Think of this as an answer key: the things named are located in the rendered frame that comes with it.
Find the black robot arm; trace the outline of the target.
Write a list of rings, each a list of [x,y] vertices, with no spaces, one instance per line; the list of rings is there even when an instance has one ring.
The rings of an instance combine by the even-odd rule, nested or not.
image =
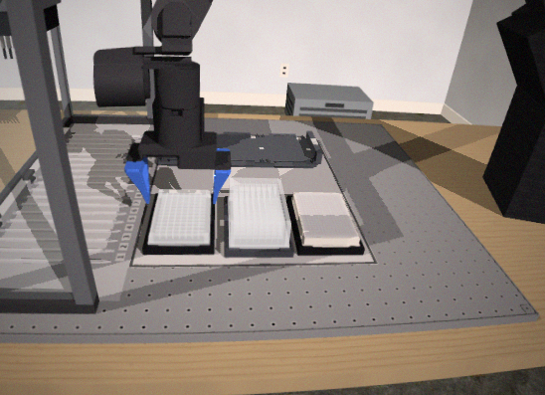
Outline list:
[[[97,50],[93,55],[93,88],[98,107],[146,106],[150,99],[149,69],[154,69],[152,104],[157,140],[156,104],[173,114],[200,104],[200,139],[204,140],[204,98],[200,98],[200,64],[189,56],[192,39],[213,0],[156,0],[151,24],[162,46],[134,46]],[[514,22],[545,19],[545,0],[525,0],[511,13]],[[526,6],[527,5],[527,6]],[[528,10],[527,10],[528,8]],[[162,56],[144,56],[162,55]]]

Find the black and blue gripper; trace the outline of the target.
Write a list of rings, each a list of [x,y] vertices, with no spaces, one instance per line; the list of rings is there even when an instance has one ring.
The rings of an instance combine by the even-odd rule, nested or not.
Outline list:
[[[219,192],[231,174],[230,149],[217,148],[216,132],[204,131],[204,140],[201,141],[200,104],[191,109],[181,108],[181,114],[173,114],[172,108],[155,105],[158,140],[154,139],[154,130],[147,130],[140,143],[131,144],[126,156],[125,174],[149,204],[147,157],[177,158],[179,169],[214,169],[213,204],[216,204]]]

